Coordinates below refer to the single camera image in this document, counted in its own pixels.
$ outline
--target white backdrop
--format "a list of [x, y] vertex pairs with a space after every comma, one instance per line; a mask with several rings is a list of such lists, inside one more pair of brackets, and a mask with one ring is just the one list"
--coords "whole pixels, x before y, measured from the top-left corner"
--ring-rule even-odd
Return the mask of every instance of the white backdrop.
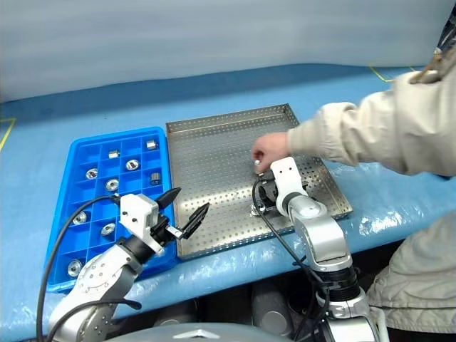
[[1, 100], [290, 63], [427, 63], [454, 0], [1, 0]]

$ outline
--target beige jacket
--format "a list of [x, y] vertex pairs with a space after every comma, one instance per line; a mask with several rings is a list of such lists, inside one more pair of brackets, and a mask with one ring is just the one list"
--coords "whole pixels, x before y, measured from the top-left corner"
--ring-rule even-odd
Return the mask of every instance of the beige jacket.
[[[410, 82], [417, 73], [406, 73], [390, 91], [367, 96], [358, 107], [323, 106], [288, 132], [291, 152], [347, 165], [380, 162], [407, 175], [455, 176], [455, 65], [453, 48], [419, 83]], [[368, 298], [383, 308], [391, 328], [456, 333], [456, 212], [408, 237]]]

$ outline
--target blue table surface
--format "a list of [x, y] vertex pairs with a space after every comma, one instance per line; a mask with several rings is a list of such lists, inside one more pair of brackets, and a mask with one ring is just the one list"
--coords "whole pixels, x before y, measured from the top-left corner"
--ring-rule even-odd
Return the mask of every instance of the blue table surface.
[[[406, 69], [381, 70], [389, 78]], [[297, 65], [143, 81], [4, 103], [17, 118], [0, 152], [0, 340], [34, 336], [36, 298], [70, 144], [78, 138], [289, 103], [299, 120], [328, 102], [357, 103], [390, 86], [362, 67]], [[327, 162], [354, 213], [340, 224], [352, 252], [403, 239], [456, 209], [456, 180], [406, 177], [378, 164]], [[295, 234], [286, 240], [300, 254]], [[275, 239], [179, 264], [139, 281], [128, 294], [143, 311], [293, 269]], [[48, 294], [45, 321], [61, 295]], [[118, 316], [133, 311], [120, 308]]]

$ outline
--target perforated metal tray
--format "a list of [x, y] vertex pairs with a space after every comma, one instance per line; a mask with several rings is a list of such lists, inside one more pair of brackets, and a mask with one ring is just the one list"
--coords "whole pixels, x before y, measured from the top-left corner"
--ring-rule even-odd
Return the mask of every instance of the perforated metal tray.
[[[178, 244], [183, 259], [237, 247], [271, 236], [259, 217], [251, 216], [256, 179], [250, 149], [259, 136], [298, 125], [288, 104], [208, 118], [167, 123], [173, 186], [182, 188], [175, 203], [177, 225], [184, 225], [200, 205], [211, 206], [202, 225]], [[352, 211], [319, 158], [296, 157], [310, 196], [338, 219]], [[290, 221], [269, 214], [277, 229], [291, 231]]]

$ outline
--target gray cylinder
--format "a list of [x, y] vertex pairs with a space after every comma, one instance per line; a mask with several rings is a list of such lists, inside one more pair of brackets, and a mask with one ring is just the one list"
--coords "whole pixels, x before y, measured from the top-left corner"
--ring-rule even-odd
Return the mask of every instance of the gray cylinder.
[[290, 337], [293, 333], [293, 321], [285, 298], [269, 282], [253, 285], [252, 316], [253, 324], [269, 333], [282, 337]]

